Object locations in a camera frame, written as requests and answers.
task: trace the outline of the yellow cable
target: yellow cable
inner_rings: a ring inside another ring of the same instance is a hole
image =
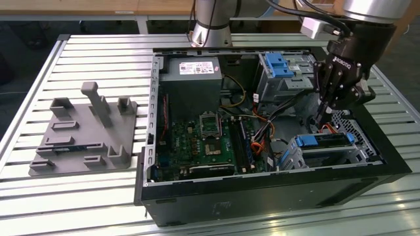
[[[245,101],[246,91],[245,91],[242,85],[237,82],[237,80],[231,76],[229,76],[229,75],[223,75],[223,76],[227,77],[230,80],[233,80],[234,83],[238,85],[238,87],[241,87],[241,90],[242,90],[242,99],[241,99],[241,101],[238,103],[231,104],[231,105],[221,105],[219,106],[219,107],[223,107],[223,108],[230,108],[230,107],[235,107],[235,106],[241,105],[241,103]]]

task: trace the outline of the wire bundle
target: wire bundle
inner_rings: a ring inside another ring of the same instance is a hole
[[[270,5],[271,8],[274,8],[277,11],[290,14],[290,15],[295,15],[298,16],[299,20],[301,17],[307,17],[307,18],[313,18],[317,20],[321,20],[326,23],[329,23],[330,25],[333,25],[337,29],[339,29],[341,35],[343,37],[350,36],[350,29],[347,28],[347,26],[334,17],[331,17],[330,15],[327,15],[327,12],[318,9],[315,6],[313,6],[311,4],[309,4],[307,1],[302,0],[303,3],[311,8],[314,9],[317,12],[309,12],[309,11],[301,11],[297,9],[289,9],[286,7],[279,6],[278,4],[275,4],[271,0],[265,0],[266,3]]]
[[[289,98],[286,101],[283,101],[275,108],[275,110],[271,112],[266,119],[265,125],[258,129],[258,131],[254,134],[253,141],[259,142],[261,139],[263,138],[263,135],[266,133],[269,124],[271,121],[275,119],[277,115],[279,115],[289,107],[291,107],[298,99],[307,94],[307,91],[301,91],[295,96]]]

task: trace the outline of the cable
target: cable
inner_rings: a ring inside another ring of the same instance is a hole
[[[326,12],[322,9],[319,9],[318,7],[315,7],[311,3],[309,3],[307,0],[301,0],[301,1],[307,7],[310,7],[313,10],[315,10],[318,13],[322,13],[325,15],[330,14],[329,12]]]
[[[297,11],[298,9],[297,9],[295,1],[297,1],[297,0],[293,0],[293,7],[294,7],[294,10]],[[301,18],[301,16],[297,16],[297,19],[298,19],[298,22],[302,23],[302,18]]]
[[[283,139],[275,139],[275,141],[282,142],[285,145],[289,145],[289,142],[285,141]]]
[[[189,28],[190,28],[191,15],[194,15],[194,20],[195,20],[195,0],[194,0],[193,3],[191,3],[191,7],[190,7],[190,11],[189,11],[187,28],[186,28],[186,32],[185,32],[187,42],[190,42],[190,38],[189,38]]]
[[[254,116],[257,116],[257,117],[261,119],[261,121],[265,121],[265,122],[266,122],[266,119],[265,119],[263,117],[261,117],[261,116],[255,113],[255,107],[253,107],[251,114],[253,114]],[[273,138],[273,137],[274,137],[274,133],[275,133],[275,127],[274,127],[274,125],[273,125],[271,122],[269,122],[269,125],[270,125],[270,129],[271,129],[271,133],[270,133],[269,138]]]
[[[225,109],[223,107],[219,107],[219,109],[230,116],[233,117],[250,117],[250,118],[257,118],[255,116],[251,115],[242,115],[242,114],[233,114],[227,111],[227,109]]]
[[[269,115],[266,121],[273,121],[274,118],[277,117],[277,115],[283,112],[289,107],[291,107],[297,100],[305,96],[307,94],[307,91],[301,91],[297,95],[294,95],[291,98],[289,98],[286,101],[283,101],[275,108],[275,110],[273,111],[273,113]],[[266,132],[266,128],[269,126],[269,122],[266,122],[266,124],[258,129],[258,131],[254,134],[253,140],[257,142],[261,140],[261,138],[263,137],[263,134]]]
[[[27,92],[2,92],[2,93],[0,93],[0,95],[14,94],[14,93],[27,93]]]
[[[403,34],[406,34],[409,32],[409,25],[406,25],[406,30],[403,32]]]
[[[331,125],[327,124],[327,123],[322,125],[322,127],[321,127],[321,129],[319,129],[319,133],[322,132],[322,130],[323,130],[325,127],[327,128],[327,130],[329,130],[329,132],[330,132],[331,134],[335,134],[334,128],[333,128]]]
[[[334,27],[337,27],[342,31],[343,37],[347,37],[350,35],[351,32],[349,28],[346,27],[346,25],[342,22],[339,22],[337,19],[334,19],[331,16],[317,13],[317,12],[289,9],[275,4],[271,0],[265,0],[265,1],[271,6],[271,8],[274,8],[277,11],[290,14],[290,15],[309,17],[309,18],[325,21],[326,23],[331,24]]]
[[[214,0],[214,3],[213,3],[213,5],[211,5],[211,11],[210,11],[210,17],[209,17],[209,29],[207,29],[207,33],[206,33],[206,35],[205,35],[205,40],[203,40],[202,47],[203,47],[205,44],[207,43],[207,39],[209,39],[209,34],[210,34],[210,22],[211,22],[211,17],[214,16],[215,1],[217,1],[217,0]]]
[[[237,82],[237,80],[231,76],[229,76],[229,75],[223,75],[223,76],[227,77],[238,85],[238,87],[241,87],[241,90],[242,90],[242,99],[241,99],[241,101],[238,103],[231,104],[231,105],[221,105],[219,106],[219,107],[223,107],[223,108],[230,108],[230,107],[235,107],[235,106],[238,106],[238,105],[241,105],[243,103],[245,97],[246,97],[246,91],[245,91],[242,85]]]

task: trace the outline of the metal rail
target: metal rail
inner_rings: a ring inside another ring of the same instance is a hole
[[[299,34],[235,34],[233,45],[325,46]],[[413,174],[371,189],[342,206],[158,228],[143,207],[133,206],[135,157],[123,171],[83,176],[30,177],[29,162],[41,142],[54,97],[86,103],[79,93],[95,81],[113,102],[137,102],[133,152],[145,140],[151,48],[187,47],[183,35],[73,35],[58,41],[1,141],[0,235],[375,235],[418,233],[418,114],[378,72],[369,79],[377,98],[366,108]]]

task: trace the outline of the white label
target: white label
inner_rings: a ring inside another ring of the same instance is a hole
[[[290,70],[299,70],[298,66],[289,66]]]
[[[133,14],[133,11],[115,11],[115,14]]]
[[[182,62],[178,64],[179,75],[213,74],[214,69],[210,61]]]
[[[269,157],[266,158],[266,163],[270,165],[270,167],[274,167],[273,159],[270,159]]]
[[[254,94],[251,95],[251,97],[253,97],[253,102],[258,102],[259,95],[257,95],[257,93],[254,93]]]

